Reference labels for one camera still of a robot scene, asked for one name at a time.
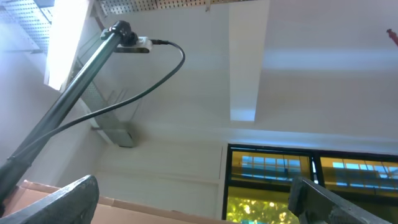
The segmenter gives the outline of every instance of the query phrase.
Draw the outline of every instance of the black cable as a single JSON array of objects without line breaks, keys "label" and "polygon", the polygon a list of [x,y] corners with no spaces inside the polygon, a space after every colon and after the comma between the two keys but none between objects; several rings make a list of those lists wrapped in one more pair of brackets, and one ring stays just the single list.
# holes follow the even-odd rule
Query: black cable
[{"label": "black cable", "polygon": [[122,101],[120,103],[116,103],[115,105],[108,106],[108,107],[105,107],[105,108],[100,109],[98,111],[86,114],[86,115],[81,116],[80,118],[77,118],[76,120],[71,121],[71,122],[69,122],[69,123],[67,123],[67,124],[65,124],[65,125],[63,125],[61,127],[55,128],[54,130],[48,132],[47,134],[43,135],[42,137],[40,137],[40,138],[36,139],[35,141],[33,141],[32,143],[30,143],[23,150],[21,150],[18,154],[16,154],[15,156],[13,156],[11,158],[12,159],[20,159],[24,154],[28,154],[29,153],[29,149],[31,147],[34,147],[36,144],[40,143],[43,140],[51,138],[52,136],[60,133],[61,131],[64,131],[64,130],[66,130],[66,129],[68,129],[68,128],[70,128],[70,127],[72,127],[72,126],[74,126],[74,125],[76,125],[76,124],[78,124],[78,123],[80,123],[82,121],[86,121],[88,119],[91,119],[91,118],[94,118],[94,117],[99,116],[101,114],[104,114],[104,113],[110,112],[112,110],[118,109],[118,108],[120,108],[122,106],[126,106],[126,105],[128,105],[128,104],[130,104],[130,103],[132,103],[132,102],[134,102],[136,100],[141,99],[142,97],[146,96],[148,93],[154,91],[161,84],[166,82],[171,76],[176,74],[180,70],[180,68],[182,67],[182,65],[185,62],[185,53],[182,50],[182,48],[180,46],[178,46],[177,44],[173,43],[173,42],[169,42],[169,41],[165,41],[165,40],[151,40],[151,41],[155,45],[172,45],[175,48],[180,50],[180,53],[181,53],[181,56],[182,56],[181,61],[169,74],[167,74],[165,77],[163,77],[161,80],[159,80],[157,83],[152,85],[147,90],[141,92],[140,94],[138,94],[138,95],[136,95],[136,96],[134,96],[134,97],[132,97],[132,98],[130,98],[128,100],[124,100],[124,101]]}]

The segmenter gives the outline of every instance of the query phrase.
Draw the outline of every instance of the brown cardboard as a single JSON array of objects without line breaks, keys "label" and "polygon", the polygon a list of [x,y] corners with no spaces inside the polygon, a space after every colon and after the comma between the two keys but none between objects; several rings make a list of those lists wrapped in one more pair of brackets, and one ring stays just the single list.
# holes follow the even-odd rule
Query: brown cardboard
[{"label": "brown cardboard", "polygon": [[[9,215],[25,208],[57,190],[58,188],[56,187],[32,183],[25,180],[9,198],[4,215]],[[187,215],[182,212],[167,211],[100,196],[91,223],[228,224],[231,222],[214,220],[196,215]]]}]

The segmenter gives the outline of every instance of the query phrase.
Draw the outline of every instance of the green foliage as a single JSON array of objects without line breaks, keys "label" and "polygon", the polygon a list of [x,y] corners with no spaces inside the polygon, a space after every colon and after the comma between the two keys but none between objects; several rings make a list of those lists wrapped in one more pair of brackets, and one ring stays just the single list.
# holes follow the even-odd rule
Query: green foliage
[{"label": "green foliage", "polygon": [[299,224],[298,218],[287,209],[287,204],[237,197],[228,197],[226,219],[244,224]]}]

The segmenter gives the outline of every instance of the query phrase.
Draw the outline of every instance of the window pane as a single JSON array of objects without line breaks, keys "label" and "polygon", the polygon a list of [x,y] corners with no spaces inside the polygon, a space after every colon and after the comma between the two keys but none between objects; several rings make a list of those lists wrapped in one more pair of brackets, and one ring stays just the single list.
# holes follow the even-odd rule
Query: window pane
[{"label": "window pane", "polygon": [[298,218],[287,209],[289,193],[228,187],[226,219],[236,223],[290,223]]},{"label": "window pane", "polygon": [[326,188],[398,197],[398,163],[321,157]]},{"label": "window pane", "polygon": [[309,158],[258,152],[233,152],[233,180],[290,185],[295,176],[310,178]]}]

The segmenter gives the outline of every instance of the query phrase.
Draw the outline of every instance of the black window frame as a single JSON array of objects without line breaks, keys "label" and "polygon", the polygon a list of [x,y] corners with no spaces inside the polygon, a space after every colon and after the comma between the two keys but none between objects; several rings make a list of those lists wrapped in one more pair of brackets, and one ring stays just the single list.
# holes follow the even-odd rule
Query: black window frame
[{"label": "black window frame", "polygon": [[[322,187],[325,186],[325,180],[323,178],[321,157],[331,157],[339,159],[357,159],[365,161],[378,161],[378,162],[398,162],[398,156],[386,155],[386,154],[373,154],[366,152],[346,152],[346,151],[326,151],[318,149],[300,149],[300,148],[287,148],[287,147],[274,147],[274,146],[253,146],[244,144],[228,144],[227,159],[226,159],[226,169],[225,169],[225,180],[224,180],[224,196],[223,196],[223,213],[222,219],[226,219],[226,210],[228,205],[228,187],[244,187],[249,189],[259,189],[259,190],[271,190],[278,192],[290,192],[289,185],[277,185],[269,183],[259,183],[259,182],[249,182],[242,180],[232,180],[231,179],[231,169],[232,169],[232,155],[233,152],[256,152],[264,154],[283,154],[283,155],[293,155],[293,156],[308,156],[310,158],[310,175],[313,181],[313,163],[315,164],[315,170],[317,172],[318,184]],[[347,200],[357,201],[357,202],[370,202],[380,205],[387,206],[397,206],[398,198],[387,197],[382,195],[368,195],[359,194],[352,192],[344,192],[332,190],[340,197]]]}]

